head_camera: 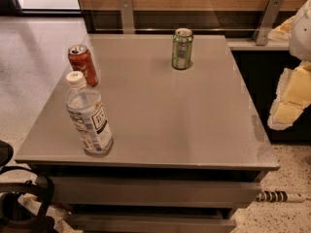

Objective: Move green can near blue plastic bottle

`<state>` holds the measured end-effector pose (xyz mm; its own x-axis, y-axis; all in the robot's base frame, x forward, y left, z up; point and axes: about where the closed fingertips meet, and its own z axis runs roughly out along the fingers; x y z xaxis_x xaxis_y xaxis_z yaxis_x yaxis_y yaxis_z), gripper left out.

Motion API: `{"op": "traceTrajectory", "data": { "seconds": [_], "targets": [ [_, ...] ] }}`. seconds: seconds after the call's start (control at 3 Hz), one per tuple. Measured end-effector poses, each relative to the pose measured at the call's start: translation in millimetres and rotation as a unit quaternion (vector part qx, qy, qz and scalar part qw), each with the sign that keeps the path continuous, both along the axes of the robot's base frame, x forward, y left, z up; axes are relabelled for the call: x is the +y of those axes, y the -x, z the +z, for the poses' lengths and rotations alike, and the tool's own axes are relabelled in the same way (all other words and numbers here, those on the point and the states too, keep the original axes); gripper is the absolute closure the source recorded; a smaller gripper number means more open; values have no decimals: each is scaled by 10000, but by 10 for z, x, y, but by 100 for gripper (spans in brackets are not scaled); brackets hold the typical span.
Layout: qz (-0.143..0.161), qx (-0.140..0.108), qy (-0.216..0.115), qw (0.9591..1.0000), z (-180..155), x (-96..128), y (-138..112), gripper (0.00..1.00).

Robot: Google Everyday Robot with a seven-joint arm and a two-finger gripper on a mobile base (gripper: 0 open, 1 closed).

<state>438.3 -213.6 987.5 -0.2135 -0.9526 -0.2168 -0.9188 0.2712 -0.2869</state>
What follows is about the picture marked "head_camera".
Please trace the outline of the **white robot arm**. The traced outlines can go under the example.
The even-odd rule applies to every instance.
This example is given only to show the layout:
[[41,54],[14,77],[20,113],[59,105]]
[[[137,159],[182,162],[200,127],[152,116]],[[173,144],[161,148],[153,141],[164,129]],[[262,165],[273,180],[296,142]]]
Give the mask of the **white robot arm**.
[[293,70],[285,68],[279,78],[267,122],[274,130],[291,127],[311,105],[311,0],[307,0],[294,16],[289,50],[300,60],[300,65]]

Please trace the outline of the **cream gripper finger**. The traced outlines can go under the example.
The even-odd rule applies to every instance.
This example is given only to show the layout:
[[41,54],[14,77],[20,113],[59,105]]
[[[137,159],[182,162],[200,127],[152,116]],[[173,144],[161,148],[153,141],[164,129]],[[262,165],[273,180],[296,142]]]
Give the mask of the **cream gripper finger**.
[[293,70],[282,101],[299,108],[307,108],[311,104],[311,64]]
[[293,124],[303,113],[303,111],[292,105],[280,103],[274,114],[274,119],[280,123]]

